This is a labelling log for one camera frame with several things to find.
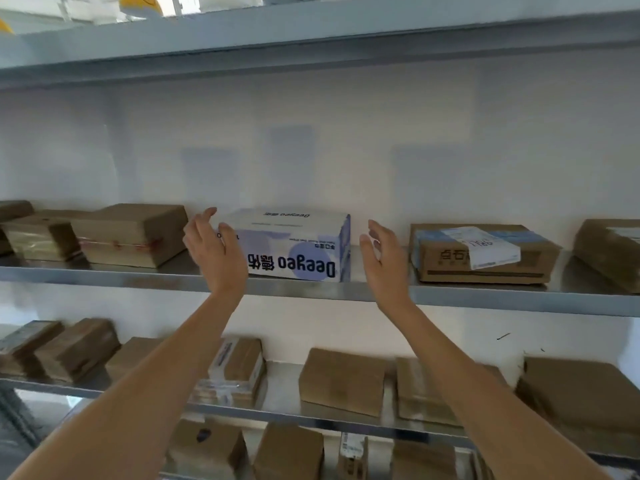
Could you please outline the person's right hand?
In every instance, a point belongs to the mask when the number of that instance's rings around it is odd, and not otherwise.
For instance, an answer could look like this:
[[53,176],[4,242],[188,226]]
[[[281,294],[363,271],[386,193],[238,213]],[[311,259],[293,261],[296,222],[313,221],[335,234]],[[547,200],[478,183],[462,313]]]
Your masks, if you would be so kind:
[[414,306],[409,293],[408,257],[391,229],[368,220],[373,261],[363,261],[367,284],[380,311],[396,322]]

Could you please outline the narrow cardboard box white label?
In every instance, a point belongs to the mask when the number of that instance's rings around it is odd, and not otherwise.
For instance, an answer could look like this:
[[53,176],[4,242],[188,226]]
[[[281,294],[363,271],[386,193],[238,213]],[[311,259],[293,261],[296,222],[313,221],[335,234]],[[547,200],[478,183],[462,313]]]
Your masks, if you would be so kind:
[[366,435],[341,433],[337,478],[367,480],[369,476],[369,439]]

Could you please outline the taped cardboard box white label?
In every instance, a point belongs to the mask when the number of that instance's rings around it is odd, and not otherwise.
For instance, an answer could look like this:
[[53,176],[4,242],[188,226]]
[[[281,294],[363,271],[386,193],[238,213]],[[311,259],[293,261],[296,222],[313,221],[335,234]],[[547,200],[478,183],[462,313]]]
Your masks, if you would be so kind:
[[222,337],[214,359],[196,383],[190,401],[252,408],[266,370],[261,339]]

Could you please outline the person's right forearm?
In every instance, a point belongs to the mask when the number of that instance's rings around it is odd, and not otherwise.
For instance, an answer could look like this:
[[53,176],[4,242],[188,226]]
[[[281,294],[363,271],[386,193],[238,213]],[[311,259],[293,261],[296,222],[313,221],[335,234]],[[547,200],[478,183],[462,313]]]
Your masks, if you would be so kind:
[[409,298],[383,299],[378,306],[408,341],[495,480],[610,480]]

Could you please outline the grey metal shelving rack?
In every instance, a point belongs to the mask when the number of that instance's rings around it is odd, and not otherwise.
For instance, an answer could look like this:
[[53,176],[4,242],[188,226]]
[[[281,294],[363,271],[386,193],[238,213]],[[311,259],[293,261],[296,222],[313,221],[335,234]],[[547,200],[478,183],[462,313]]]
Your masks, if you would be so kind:
[[[570,249],[589,217],[640,217],[640,0],[319,0],[0,36],[0,199],[297,207],[368,219],[514,223]],[[263,339],[263,409],[196,410],[376,436],[460,430],[301,407],[313,346],[394,357],[401,334],[351,281],[252,277],[228,333]],[[640,296],[563,252],[546,289],[420,285],[476,360],[523,355],[640,376]],[[176,329],[204,300],[188,255],[159,270],[0,260],[0,323],[112,318]]]

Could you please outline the small brown cardboard box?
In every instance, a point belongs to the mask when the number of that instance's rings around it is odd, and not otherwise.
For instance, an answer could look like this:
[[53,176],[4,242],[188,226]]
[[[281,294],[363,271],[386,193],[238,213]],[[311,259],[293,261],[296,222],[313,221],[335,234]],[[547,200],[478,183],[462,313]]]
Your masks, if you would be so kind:
[[21,259],[66,262],[82,254],[71,221],[84,210],[40,210],[0,224],[11,248]]
[[27,200],[0,200],[0,257],[13,252],[3,231],[3,224],[20,217],[30,216],[34,212],[33,205]]

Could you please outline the cardboard box with blue tape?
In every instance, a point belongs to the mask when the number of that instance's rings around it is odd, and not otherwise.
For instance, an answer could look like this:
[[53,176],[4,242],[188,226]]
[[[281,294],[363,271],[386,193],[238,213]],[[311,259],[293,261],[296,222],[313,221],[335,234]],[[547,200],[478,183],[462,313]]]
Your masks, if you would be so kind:
[[562,248],[522,225],[412,224],[421,283],[545,285]]

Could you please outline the cardboard box with dark hole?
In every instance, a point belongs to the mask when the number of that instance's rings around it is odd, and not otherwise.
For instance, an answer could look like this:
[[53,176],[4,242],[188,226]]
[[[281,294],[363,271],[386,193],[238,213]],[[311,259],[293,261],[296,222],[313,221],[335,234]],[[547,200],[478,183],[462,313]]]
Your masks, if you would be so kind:
[[237,480],[247,458],[240,427],[181,419],[170,438],[167,468],[194,480]]

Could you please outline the cardboard box with red tape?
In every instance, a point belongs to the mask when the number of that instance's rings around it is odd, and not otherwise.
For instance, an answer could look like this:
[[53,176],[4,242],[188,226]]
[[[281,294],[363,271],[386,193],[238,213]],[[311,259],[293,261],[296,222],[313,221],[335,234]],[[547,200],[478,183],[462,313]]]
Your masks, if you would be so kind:
[[158,268],[186,249],[182,205],[118,203],[70,224],[92,265]]

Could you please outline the white and blue printed box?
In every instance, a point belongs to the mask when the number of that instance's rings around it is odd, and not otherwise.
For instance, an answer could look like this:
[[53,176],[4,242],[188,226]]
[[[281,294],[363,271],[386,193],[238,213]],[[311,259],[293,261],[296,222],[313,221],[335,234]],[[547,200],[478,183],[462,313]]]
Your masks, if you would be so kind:
[[230,225],[250,275],[311,282],[351,280],[351,215],[287,207],[238,209],[212,218]]

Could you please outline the large brown cardboard box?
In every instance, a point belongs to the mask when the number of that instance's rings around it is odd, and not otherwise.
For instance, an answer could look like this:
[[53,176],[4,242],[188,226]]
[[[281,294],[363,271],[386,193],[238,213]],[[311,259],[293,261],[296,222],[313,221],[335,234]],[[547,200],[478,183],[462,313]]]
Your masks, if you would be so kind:
[[640,458],[640,388],[615,365],[526,356],[515,393],[583,450]]

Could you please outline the person's left forearm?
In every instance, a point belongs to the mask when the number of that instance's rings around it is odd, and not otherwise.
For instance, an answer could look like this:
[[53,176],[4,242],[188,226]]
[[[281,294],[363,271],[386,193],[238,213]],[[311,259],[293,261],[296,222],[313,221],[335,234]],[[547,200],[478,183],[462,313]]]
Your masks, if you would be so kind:
[[53,432],[8,480],[156,480],[173,430],[214,360],[242,285],[223,285],[123,379]]

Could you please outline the person's left hand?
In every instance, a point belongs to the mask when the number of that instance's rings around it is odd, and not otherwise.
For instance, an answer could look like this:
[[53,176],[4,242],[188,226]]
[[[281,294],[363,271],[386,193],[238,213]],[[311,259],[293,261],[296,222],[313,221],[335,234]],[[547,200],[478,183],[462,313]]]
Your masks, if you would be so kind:
[[184,227],[183,243],[198,266],[212,295],[239,301],[244,296],[248,266],[242,250],[220,250],[210,207],[192,217]]

